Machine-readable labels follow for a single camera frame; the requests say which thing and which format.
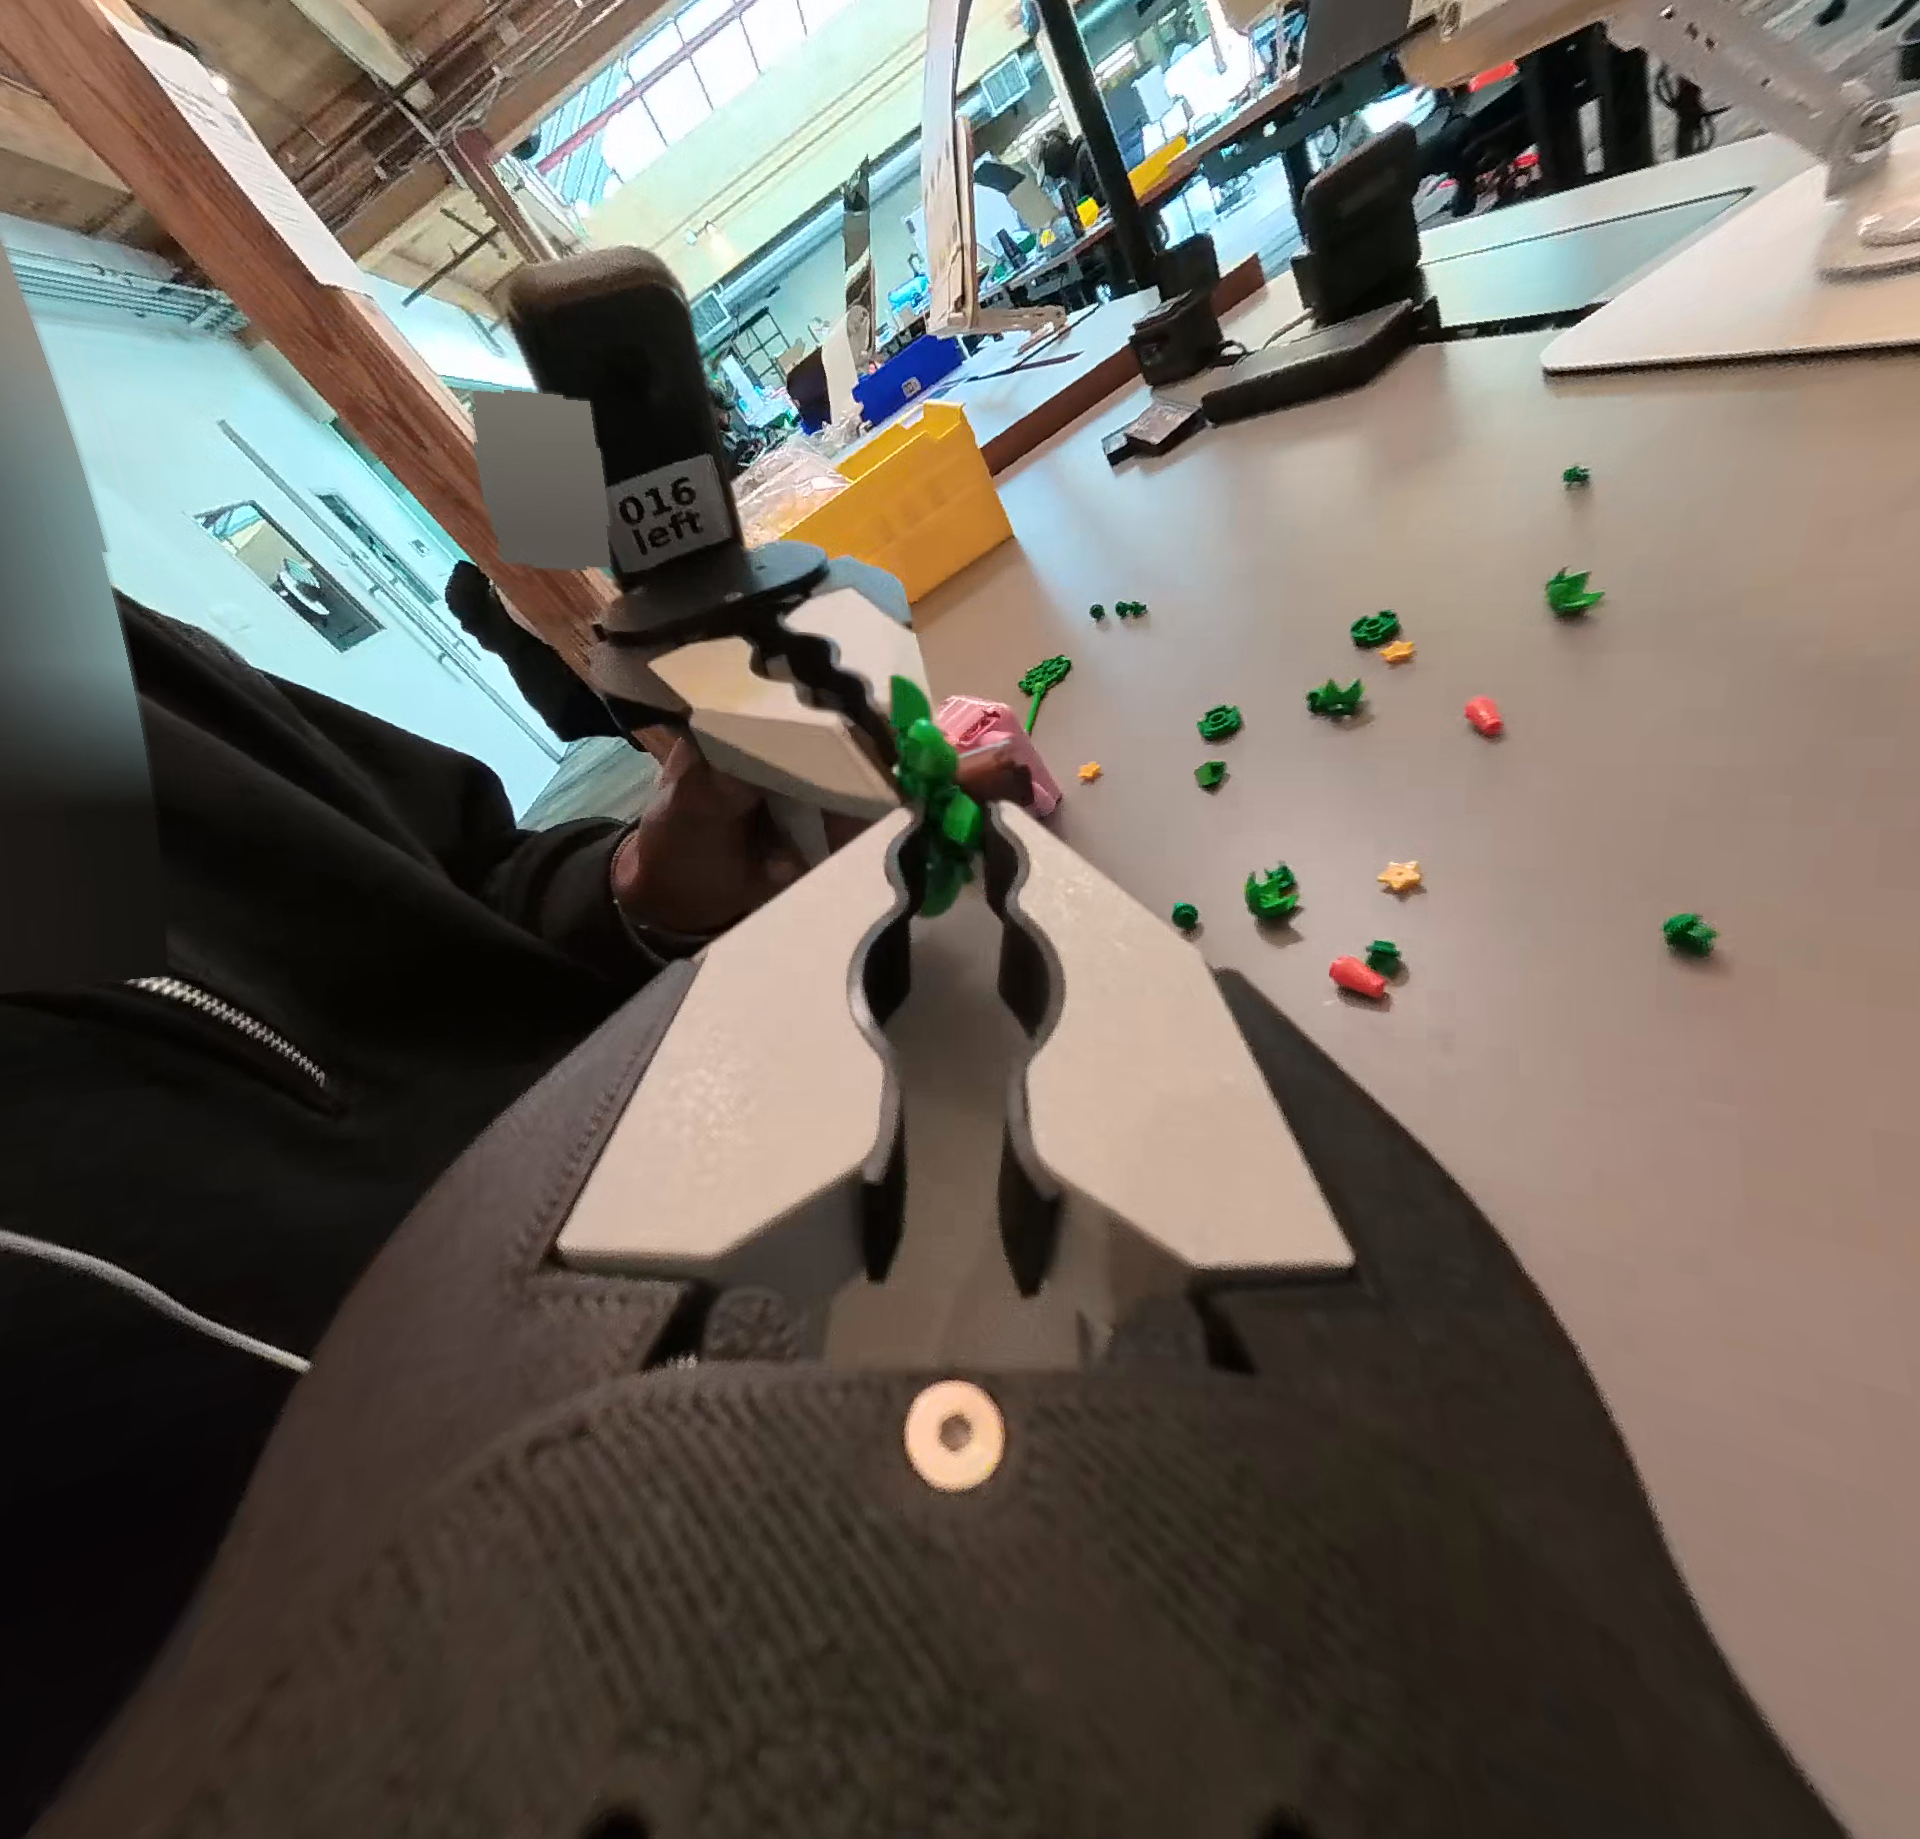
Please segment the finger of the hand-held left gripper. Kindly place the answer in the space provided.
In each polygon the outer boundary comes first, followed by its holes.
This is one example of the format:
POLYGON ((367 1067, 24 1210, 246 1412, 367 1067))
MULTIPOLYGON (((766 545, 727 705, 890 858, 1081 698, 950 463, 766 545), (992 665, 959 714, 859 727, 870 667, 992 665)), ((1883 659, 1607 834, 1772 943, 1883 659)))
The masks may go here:
POLYGON ((690 642, 647 668, 679 700, 691 741, 717 771, 837 817, 880 818, 897 809, 877 747, 848 717, 759 674, 745 638, 690 642))
POLYGON ((925 691, 914 630, 855 586, 776 586, 741 600, 755 723, 780 739, 886 744, 895 677, 925 691))

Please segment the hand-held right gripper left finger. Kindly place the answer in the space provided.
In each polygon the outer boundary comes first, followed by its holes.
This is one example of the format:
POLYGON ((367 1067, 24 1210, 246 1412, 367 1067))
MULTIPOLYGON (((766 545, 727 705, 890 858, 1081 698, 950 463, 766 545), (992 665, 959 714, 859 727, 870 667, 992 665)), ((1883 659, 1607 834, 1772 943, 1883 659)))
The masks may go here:
POLYGON ((824 1345, 897 1215, 899 1069, 880 1004, 910 960, 897 805, 695 963, 554 1238, 585 1276, 780 1298, 824 1345))

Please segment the green web plant assembly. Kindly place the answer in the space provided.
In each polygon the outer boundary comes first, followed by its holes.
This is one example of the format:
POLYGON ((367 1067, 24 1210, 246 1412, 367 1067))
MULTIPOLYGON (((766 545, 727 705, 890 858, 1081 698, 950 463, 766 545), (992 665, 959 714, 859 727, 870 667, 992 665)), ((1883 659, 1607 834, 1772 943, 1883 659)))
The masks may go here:
POLYGON ((970 856, 959 856, 959 858, 955 858, 946 847, 942 847, 942 844, 938 842, 936 829, 935 829, 935 825, 930 822, 930 817, 936 817, 936 811, 938 811, 938 805, 941 805, 941 802, 942 802, 942 796, 946 796, 946 790, 953 788, 953 786, 950 786, 950 788, 944 788, 944 790, 936 790, 936 792, 931 792, 930 797, 922 797, 922 796, 914 796, 913 790, 904 788, 904 786, 901 786, 901 781, 899 781, 899 741, 897 741, 895 736, 893 736, 893 741, 895 741, 895 784, 897 784, 897 790, 899 790, 901 799, 908 804, 908 809, 914 812, 914 817, 916 817, 916 820, 920 820, 920 894, 916 894, 916 903, 920 903, 922 888, 923 888, 923 870, 925 870, 925 866, 928 866, 930 862, 950 862, 950 863, 953 863, 953 866, 965 863, 965 866, 969 869, 970 876, 972 876, 972 862, 974 862, 974 856, 981 850, 981 847, 984 847, 984 842, 985 842, 988 809, 990 809, 990 805, 988 805, 988 804, 984 805, 984 812, 985 812, 985 822, 984 822, 984 825, 985 825, 985 827, 984 827, 984 837, 981 837, 980 849, 976 849, 974 852, 970 852, 970 856))

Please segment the person's left forearm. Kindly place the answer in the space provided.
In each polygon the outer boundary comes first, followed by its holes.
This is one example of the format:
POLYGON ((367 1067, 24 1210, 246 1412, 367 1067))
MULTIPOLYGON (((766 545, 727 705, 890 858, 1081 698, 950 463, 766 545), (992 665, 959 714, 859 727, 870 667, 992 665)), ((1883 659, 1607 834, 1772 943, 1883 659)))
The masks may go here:
POLYGON ((581 818, 511 835, 477 886, 516 931, 606 985, 636 991, 700 951, 714 933, 674 931, 639 900, 639 820, 581 818))

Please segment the person's left hand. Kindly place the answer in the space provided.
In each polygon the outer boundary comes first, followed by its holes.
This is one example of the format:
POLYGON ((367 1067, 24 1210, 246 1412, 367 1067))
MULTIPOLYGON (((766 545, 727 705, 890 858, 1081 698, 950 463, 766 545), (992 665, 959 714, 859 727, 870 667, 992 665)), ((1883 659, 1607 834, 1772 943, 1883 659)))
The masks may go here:
POLYGON ((696 951, 808 870, 756 788, 674 741, 610 858, 616 918, 658 959, 696 951))

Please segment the pink brick watering can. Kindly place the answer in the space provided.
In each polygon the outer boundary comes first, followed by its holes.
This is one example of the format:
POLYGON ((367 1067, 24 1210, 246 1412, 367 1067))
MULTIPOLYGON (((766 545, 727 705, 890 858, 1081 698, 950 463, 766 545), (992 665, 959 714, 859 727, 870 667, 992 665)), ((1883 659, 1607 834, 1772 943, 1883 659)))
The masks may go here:
POLYGON ((958 784, 980 804, 1018 804, 1049 818, 1062 788, 1012 705, 967 695, 944 698, 931 723, 955 755, 958 784))

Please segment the yellow plastic bin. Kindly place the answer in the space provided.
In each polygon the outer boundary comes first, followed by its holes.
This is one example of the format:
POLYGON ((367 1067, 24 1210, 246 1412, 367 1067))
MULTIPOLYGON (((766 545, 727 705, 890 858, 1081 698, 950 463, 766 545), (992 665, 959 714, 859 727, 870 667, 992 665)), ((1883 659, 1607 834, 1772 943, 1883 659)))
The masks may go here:
POLYGON ((780 536, 897 579, 913 606, 1013 540, 959 405, 930 400, 845 455, 837 474, 842 486, 780 536))

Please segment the clear plastic bags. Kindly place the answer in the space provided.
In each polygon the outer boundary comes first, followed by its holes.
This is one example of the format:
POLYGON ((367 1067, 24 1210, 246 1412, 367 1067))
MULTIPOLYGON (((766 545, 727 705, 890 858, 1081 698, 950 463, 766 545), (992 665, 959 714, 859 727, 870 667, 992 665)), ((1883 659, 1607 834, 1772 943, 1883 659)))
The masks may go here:
POLYGON ((745 545, 789 538, 846 486, 848 477, 805 435, 786 437, 763 450, 732 482, 745 545))

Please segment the wooden cardboard stand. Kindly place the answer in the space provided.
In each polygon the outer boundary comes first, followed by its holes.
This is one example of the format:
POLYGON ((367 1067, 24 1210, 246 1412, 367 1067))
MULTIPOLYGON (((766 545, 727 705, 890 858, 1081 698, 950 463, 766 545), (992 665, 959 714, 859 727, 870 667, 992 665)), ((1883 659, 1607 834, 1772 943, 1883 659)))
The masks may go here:
POLYGON ((1058 338, 1058 304, 981 303, 974 226, 972 130, 958 109, 958 70, 972 0, 930 0, 922 67, 920 186, 928 270, 928 332, 936 338, 1058 338))

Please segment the paper sign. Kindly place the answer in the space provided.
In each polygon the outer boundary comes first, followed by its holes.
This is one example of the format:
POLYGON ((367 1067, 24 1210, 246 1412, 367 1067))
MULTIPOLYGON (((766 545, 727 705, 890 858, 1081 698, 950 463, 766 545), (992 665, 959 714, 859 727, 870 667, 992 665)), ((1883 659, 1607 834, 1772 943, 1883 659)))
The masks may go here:
POLYGON ((344 245, 293 186, 227 89, 193 51, 98 8, 113 53, 98 51, 98 87, 113 103, 110 158, 133 158, 133 185, 149 186, 156 219, 245 308, 300 287, 321 301, 370 303, 373 292, 344 245))

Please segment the black pole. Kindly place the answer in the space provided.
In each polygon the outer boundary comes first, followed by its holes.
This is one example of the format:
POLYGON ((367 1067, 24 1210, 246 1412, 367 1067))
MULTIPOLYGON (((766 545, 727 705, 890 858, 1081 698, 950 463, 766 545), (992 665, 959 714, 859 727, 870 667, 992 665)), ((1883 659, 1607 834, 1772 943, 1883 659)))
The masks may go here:
POLYGON ((1058 67, 1058 89, 1072 103, 1079 133, 1089 145, 1095 181, 1107 213, 1110 239, 1117 247, 1118 279, 1125 292, 1156 286, 1155 227, 1140 208, 1129 170, 1117 144, 1114 126, 1097 89, 1095 68, 1086 51, 1072 0, 1033 0, 1040 12, 1044 46, 1058 67))

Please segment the black flat bar device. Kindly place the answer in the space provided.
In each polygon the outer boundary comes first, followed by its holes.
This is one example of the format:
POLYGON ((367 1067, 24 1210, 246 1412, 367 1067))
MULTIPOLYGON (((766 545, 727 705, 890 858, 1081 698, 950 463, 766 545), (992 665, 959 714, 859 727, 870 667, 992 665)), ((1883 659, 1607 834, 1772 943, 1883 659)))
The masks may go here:
POLYGON ((1212 428, 1356 390, 1434 332, 1434 301, 1393 301, 1328 325, 1297 328, 1236 358, 1197 400, 1212 428))

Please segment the person's black jacket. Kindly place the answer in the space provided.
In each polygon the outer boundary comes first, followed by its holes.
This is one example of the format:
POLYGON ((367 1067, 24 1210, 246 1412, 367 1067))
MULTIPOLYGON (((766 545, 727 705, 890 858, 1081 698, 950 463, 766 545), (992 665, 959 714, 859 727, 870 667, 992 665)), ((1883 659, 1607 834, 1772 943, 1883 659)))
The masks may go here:
POLYGON ((477 896, 493 769, 118 595, 164 948, 4 1001, 2 1819, 24 1834, 227 1532, 293 1369, 467 1145, 636 991, 477 896))

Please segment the white monitor stand base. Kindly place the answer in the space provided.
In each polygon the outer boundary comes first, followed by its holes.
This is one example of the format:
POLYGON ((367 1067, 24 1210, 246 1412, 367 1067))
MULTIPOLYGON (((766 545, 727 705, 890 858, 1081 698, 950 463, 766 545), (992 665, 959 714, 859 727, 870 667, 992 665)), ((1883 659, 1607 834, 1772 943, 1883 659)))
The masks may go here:
POLYGON ((1731 0, 1411 0, 1406 70, 1430 87, 1598 24, 1809 164, 1581 319, 1552 376, 1843 358, 1917 342, 1915 111, 1731 0))

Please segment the wooden post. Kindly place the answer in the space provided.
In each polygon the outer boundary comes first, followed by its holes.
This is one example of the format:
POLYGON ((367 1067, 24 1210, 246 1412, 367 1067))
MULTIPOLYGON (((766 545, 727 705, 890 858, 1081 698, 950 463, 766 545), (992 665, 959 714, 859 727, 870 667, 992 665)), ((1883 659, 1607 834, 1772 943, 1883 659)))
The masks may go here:
POLYGON ((410 495, 575 667, 608 605, 586 572, 507 564, 473 425, 202 67, 122 0, 2 0, 4 51, 410 495))

